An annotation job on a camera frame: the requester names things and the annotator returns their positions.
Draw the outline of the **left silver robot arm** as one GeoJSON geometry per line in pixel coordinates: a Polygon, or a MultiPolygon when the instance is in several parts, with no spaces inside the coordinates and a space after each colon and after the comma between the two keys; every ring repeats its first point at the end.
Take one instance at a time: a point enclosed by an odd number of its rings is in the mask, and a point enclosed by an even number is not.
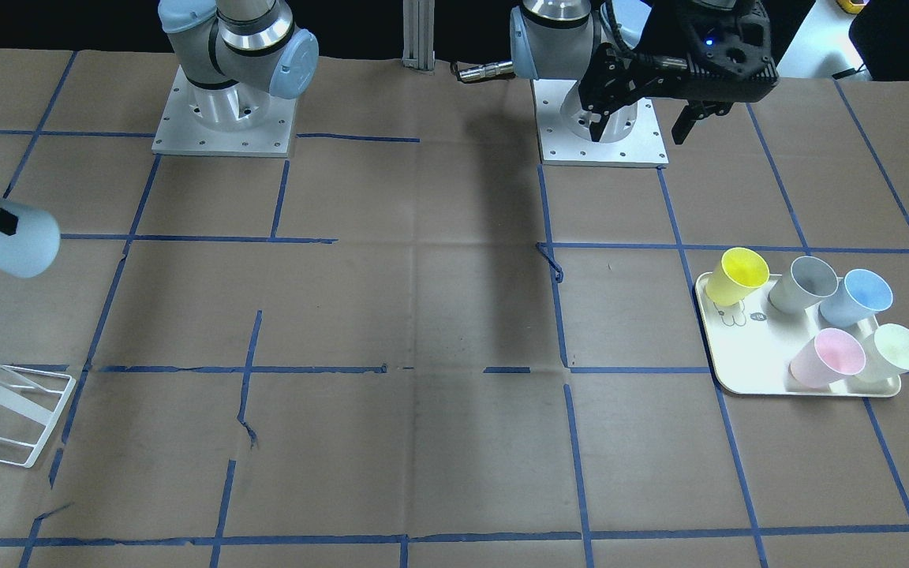
{"type": "Polygon", "coordinates": [[[616,113],[643,98],[685,101],[671,136],[779,83],[771,19],[761,1],[521,1],[510,12],[510,58],[455,69],[462,83],[515,75],[572,80],[567,115],[607,140],[616,113]]]}

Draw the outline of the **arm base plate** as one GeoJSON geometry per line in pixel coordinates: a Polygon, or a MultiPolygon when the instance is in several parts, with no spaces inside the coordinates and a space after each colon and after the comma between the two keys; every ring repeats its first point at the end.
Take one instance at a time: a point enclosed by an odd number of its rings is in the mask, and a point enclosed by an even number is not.
{"type": "Polygon", "coordinates": [[[241,83],[202,89],[179,68],[151,149],[157,155],[181,157],[287,159],[297,103],[241,83]]]}
{"type": "Polygon", "coordinates": [[[581,108],[576,80],[533,80],[541,162],[551,166],[667,166],[653,101],[639,99],[610,115],[581,108]]]}

